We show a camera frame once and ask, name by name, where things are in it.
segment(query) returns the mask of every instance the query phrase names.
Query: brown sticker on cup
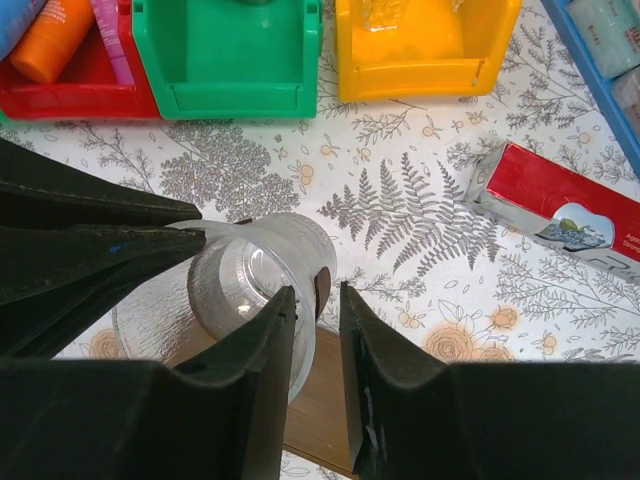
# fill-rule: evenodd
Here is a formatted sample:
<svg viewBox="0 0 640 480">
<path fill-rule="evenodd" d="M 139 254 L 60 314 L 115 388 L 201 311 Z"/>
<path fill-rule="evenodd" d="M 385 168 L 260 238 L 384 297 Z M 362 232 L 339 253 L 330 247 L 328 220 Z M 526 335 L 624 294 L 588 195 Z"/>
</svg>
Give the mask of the brown sticker on cup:
<svg viewBox="0 0 640 480">
<path fill-rule="evenodd" d="M 331 272 L 327 267 L 322 267 L 313 279 L 313 286 L 316 290 L 316 321 L 327 306 L 329 294 L 331 293 Z"/>
</svg>

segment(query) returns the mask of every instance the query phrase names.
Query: floral tablecloth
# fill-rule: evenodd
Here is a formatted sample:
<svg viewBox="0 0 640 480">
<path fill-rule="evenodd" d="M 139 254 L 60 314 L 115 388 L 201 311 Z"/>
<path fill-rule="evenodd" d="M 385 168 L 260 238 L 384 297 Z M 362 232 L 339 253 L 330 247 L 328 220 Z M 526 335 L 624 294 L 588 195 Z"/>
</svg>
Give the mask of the floral tablecloth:
<svg viewBox="0 0 640 480">
<path fill-rule="evenodd" d="M 318 221 L 347 279 L 386 322 L 445 361 L 630 362 L 640 288 L 460 205 L 475 162 L 513 140 L 635 199 L 640 184 L 538 0 L 525 0 L 486 97 L 342 104 L 326 6 L 315 120 L 2 125 L 56 160 L 236 221 Z M 321 319 L 336 329 L 331 298 Z M 104 318 L 61 354 L 120 355 Z M 288 453 L 282 478 L 336 479 Z"/>
</svg>

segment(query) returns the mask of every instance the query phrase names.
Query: red box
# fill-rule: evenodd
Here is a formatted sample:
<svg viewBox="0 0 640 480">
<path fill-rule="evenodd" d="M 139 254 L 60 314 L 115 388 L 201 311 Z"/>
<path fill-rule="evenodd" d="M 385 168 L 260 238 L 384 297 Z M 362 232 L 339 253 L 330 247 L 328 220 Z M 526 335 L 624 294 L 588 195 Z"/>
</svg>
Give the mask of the red box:
<svg viewBox="0 0 640 480">
<path fill-rule="evenodd" d="M 118 85 L 94 26 L 54 84 L 23 77 L 8 58 L 0 62 L 0 110 L 14 120 L 161 118 L 131 33 L 131 0 L 118 1 L 118 14 L 119 38 L 135 85 Z"/>
<path fill-rule="evenodd" d="M 640 204 L 512 143 L 478 164 L 471 209 L 640 283 Z"/>
</svg>

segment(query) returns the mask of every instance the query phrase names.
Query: plastic storage bin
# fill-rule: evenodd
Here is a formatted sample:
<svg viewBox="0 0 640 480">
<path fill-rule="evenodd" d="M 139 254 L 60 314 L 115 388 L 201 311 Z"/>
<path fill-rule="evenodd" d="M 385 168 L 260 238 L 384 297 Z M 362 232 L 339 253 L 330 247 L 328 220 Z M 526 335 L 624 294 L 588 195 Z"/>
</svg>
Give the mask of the plastic storage bin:
<svg viewBox="0 0 640 480">
<path fill-rule="evenodd" d="M 315 115 L 319 0 L 134 0 L 133 31 L 164 118 Z"/>
<path fill-rule="evenodd" d="M 340 99 L 491 92 L 521 3 L 411 0 L 399 28 L 370 32 L 362 0 L 336 0 Z"/>
<path fill-rule="evenodd" d="M 131 32 L 131 0 L 118 2 L 118 29 L 135 85 L 118 85 L 94 26 L 58 81 L 33 83 L 0 62 L 0 109 L 12 120 L 160 118 Z"/>
<path fill-rule="evenodd" d="M 544 8 L 553 21 L 562 41 L 567 46 L 580 73 L 587 82 L 593 98 L 596 100 L 600 111 L 609 123 L 611 131 L 615 135 L 620 148 L 629 159 L 631 167 L 640 176 L 640 143 L 627 123 L 622 111 L 611 93 L 613 80 L 605 80 L 598 72 L 593 58 L 587 50 L 582 37 L 576 29 L 573 20 L 569 16 L 566 7 L 569 0 L 542 0 Z"/>
</svg>

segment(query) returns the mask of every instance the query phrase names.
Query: yellow bin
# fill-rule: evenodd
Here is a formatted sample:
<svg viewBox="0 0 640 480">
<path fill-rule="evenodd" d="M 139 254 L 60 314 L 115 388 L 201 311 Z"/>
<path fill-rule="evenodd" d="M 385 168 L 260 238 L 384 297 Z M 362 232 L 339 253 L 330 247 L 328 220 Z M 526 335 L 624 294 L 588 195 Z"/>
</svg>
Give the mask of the yellow bin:
<svg viewBox="0 0 640 480">
<path fill-rule="evenodd" d="M 521 5 L 409 0 L 398 28 L 372 32 L 363 0 L 336 0 L 340 99 L 491 92 Z"/>
</svg>

